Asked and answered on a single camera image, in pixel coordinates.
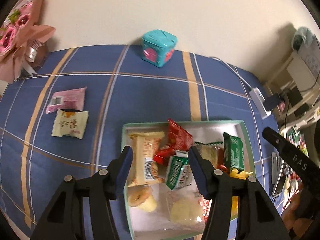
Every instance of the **white cable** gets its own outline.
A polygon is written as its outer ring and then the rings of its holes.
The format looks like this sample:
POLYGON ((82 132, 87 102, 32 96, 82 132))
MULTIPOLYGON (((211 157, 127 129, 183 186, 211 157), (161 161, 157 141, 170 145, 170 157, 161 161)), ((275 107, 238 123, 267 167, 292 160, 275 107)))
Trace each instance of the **white cable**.
POLYGON ((212 58, 212 59, 216 59, 216 60, 218 60, 218 61, 221 61, 223 64, 225 64, 227 67, 229 67, 229 69, 230 69, 235 75, 237 75, 237 77, 240 78, 240 79, 244 82, 244 84, 246 84, 246 85, 250 88, 250 90, 252 90, 252 86, 250 86, 249 83, 248 83, 247 81, 245 81, 245 80, 242 78, 242 76, 240 76, 228 63, 224 62, 223 60, 219 59, 218 57, 211 57, 211 58, 212 58))

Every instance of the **teal cube box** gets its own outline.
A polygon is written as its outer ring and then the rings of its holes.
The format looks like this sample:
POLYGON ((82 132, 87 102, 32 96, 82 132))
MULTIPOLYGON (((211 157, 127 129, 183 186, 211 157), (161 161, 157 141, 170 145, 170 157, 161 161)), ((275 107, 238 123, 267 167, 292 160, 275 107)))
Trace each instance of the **teal cube box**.
POLYGON ((162 30, 153 30, 142 36, 142 59, 162 67, 172 56, 177 37, 162 30))

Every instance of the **bed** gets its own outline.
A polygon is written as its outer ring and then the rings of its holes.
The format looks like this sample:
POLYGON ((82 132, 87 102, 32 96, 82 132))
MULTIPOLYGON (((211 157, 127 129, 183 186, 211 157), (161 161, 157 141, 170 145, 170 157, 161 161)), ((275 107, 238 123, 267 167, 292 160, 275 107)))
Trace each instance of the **bed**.
MULTIPOLYGON (((157 68, 140 58, 141 47, 99 45, 52 52, 38 75, 9 85, 0 102, 0 208, 28 237, 64 176, 91 176, 121 152, 126 123, 243 120, 256 175, 268 194, 274 148, 264 127, 278 131, 273 115, 262 120, 248 88, 221 62, 175 51, 157 68), (56 113, 45 108, 56 91, 87 87, 84 138, 52 137, 56 113)), ((264 93, 259 80, 236 68, 264 93)), ((276 207, 282 210, 283 198, 276 207)), ((112 203, 120 239, 131 239, 124 200, 112 203)), ((230 225, 229 239, 236 233, 230 225)))

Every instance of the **pink snack package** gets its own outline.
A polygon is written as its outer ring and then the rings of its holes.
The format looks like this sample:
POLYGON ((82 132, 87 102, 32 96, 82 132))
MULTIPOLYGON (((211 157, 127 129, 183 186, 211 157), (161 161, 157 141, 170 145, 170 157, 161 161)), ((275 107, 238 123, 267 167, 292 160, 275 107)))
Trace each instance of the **pink snack package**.
POLYGON ((84 94, 87 88, 78 88, 66 91, 55 92, 47 106, 46 114, 58 109, 73 109, 83 111, 84 94))

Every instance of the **barcode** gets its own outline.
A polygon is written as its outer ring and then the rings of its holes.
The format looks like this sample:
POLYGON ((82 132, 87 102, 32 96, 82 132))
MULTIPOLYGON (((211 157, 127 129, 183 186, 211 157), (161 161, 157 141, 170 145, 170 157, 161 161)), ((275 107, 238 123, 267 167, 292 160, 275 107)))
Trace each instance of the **barcode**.
POLYGON ((152 176, 152 164, 153 160, 151 158, 144 158, 144 177, 145 179, 152 179, 154 180, 155 178, 152 176))
POLYGON ((61 105, 62 98, 52 98, 51 105, 61 105))
POLYGON ((189 174, 190 174, 189 165, 187 165, 187 166, 184 167, 184 169, 182 171, 182 174, 181 174, 181 177, 179 179, 177 188, 188 186, 187 183, 188 183, 188 179, 189 179, 189 174))

